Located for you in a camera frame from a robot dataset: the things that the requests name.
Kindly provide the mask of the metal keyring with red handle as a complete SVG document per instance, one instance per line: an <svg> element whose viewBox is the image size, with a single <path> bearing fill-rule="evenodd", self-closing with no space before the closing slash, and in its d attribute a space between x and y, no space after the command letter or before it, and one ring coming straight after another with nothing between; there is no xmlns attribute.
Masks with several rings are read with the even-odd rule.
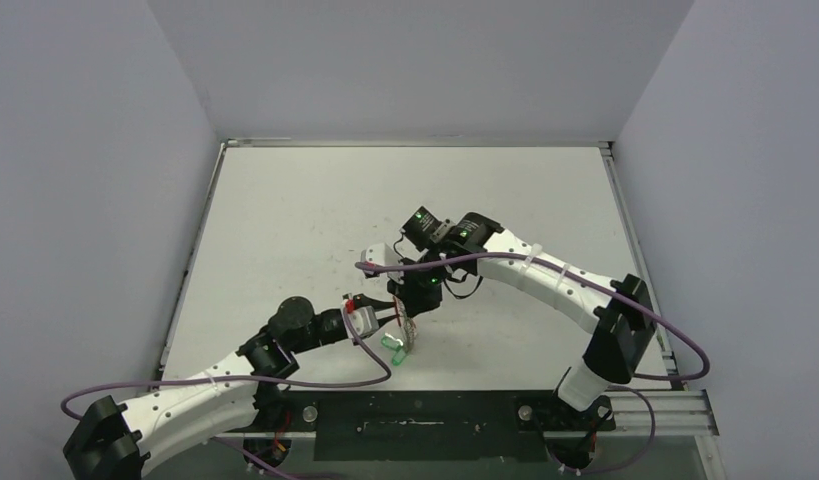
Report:
<svg viewBox="0 0 819 480"><path fill-rule="evenodd" d="M408 314L405 304L396 296L393 297L396 323L399 327L397 339L406 354L414 351L417 339L417 326L414 319Z"/></svg>

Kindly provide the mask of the key with green tag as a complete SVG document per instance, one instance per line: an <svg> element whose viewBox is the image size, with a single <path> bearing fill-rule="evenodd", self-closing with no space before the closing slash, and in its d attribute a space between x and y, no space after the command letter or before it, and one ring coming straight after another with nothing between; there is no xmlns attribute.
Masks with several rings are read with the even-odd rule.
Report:
<svg viewBox="0 0 819 480"><path fill-rule="evenodd" d="M407 351L406 351L406 350L403 350L403 349L397 350L397 351L396 351L396 352L393 354L393 356L392 356L392 358L391 358L391 364L392 364L393 366L399 366L399 365L401 365L401 364L404 362L404 360L405 360L407 357L408 357L408 353L407 353Z"/></svg>
<svg viewBox="0 0 819 480"><path fill-rule="evenodd" d="M404 342L402 339L397 338L389 333L385 333L380 341L381 345L391 351L397 352L403 349Z"/></svg>

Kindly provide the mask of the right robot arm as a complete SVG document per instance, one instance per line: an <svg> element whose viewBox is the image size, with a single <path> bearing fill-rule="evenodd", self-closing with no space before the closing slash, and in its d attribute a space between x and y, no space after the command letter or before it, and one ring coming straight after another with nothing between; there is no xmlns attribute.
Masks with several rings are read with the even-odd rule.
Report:
<svg viewBox="0 0 819 480"><path fill-rule="evenodd" d="M458 222L441 221L418 208L401 228L421 256L401 257L374 247L364 261L385 267L388 290L415 317L438 308L442 288L455 274L509 285L572 320L590 339L550 402L553 421L578 427L612 384L626 385L656 333L646 283L628 274L618 280L581 270L529 244L499 222L476 212Z"/></svg>

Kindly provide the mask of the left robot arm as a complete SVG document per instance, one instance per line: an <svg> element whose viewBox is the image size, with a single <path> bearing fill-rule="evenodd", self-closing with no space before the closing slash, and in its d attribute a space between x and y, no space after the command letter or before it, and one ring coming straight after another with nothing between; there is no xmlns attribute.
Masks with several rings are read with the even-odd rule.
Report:
<svg viewBox="0 0 819 480"><path fill-rule="evenodd" d="M287 427L301 411L281 388L295 383L297 354L345 339L360 345L404 313L398 299L347 296L316 312L307 298L289 297L254 336L207 369L143 396L93 402L63 455L77 479L140 479L218 434Z"/></svg>

